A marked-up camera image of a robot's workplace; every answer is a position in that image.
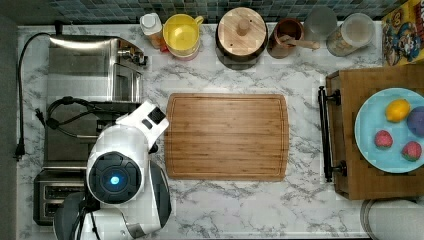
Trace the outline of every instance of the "wooden tray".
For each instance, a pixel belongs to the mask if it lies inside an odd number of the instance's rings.
[[[172,94],[165,162],[175,179],[284,178],[289,128],[282,95]]]
[[[342,70],[327,76],[327,95],[340,90],[340,106],[328,104],[333,166],[346,161],[347,176],[334,175],[335,190],[351,200],[424,195],[424,167],[404,174],[383,172],[362,156],[355,141],[355,119],[362,104],[387,88],[407,88],[424,95],[424,67]]]

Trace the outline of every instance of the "blue plate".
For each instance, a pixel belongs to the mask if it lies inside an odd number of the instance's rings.
[[[416,92],[403,88],[389,88],[372,95],[362,105],[356,116],[355,139],[365,159],[374,167],[389,173],[405,173],[424,164],[424,154],[416,162],[403,158],[402,149],[409,141],[416,141],[424,148],[424,138],[409,131],[406,118],[399,123],[386,120],[386,107],[393,100],[404,98],[411,105],[411,110],[424,106],[424,98]],[[392,135],[393,145],[387,150],[380,150],[374,144],[375,134],[386,130]]]

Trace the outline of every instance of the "red fruit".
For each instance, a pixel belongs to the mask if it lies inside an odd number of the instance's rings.
[[[380,130],[375,135],[374,143],[379,149],[389,149],[393,144],[393,138],[388,131]]]
[[[415,141],[411,141],[402,149],[402,156],[408,161],[417,161],[422,153],[421,145]]]

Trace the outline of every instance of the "blue light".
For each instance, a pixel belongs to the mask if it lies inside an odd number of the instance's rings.
[[[119,183],[119,177],[112,177],[110,179],[110,183],[112,183],[113,185],[116,185]]]

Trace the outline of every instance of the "marble countertop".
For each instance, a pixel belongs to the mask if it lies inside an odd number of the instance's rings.
[[[153,49],[138,25],[65,26],[64,34],[120,36],[149,56],[143,72],[144,98],[166,110],[172,93],[273,93],[288,106],[290,148],[286,177],[281,182],[193,181],[168,179],[172,213],[166,226],[147,238],[351,238],[367,237],[359,219],[362,201],[334,192],[323,173],[317,91],[327,74],[346,68],[381,66],[380,23],[373,43],[344,57],[324,46],[312,52],[296,48],[274,59],[264,51],[253,68],[234,71],[215,54],[216,25],[201,27],[198,56],[188,62]],[[272,31],[275,24],[269,24]],[[35,33],[54,33],[51,26],[20,27],[19,52]],[[51,227],[32,220],[33,180],[44,154],[44,130],[34,110],[46,109],[48,38],[29,46],[23,68],[24,122],[27,155],[18,164],[19,239],[54,239]],[[163,136],[152,160],[165,167]]]

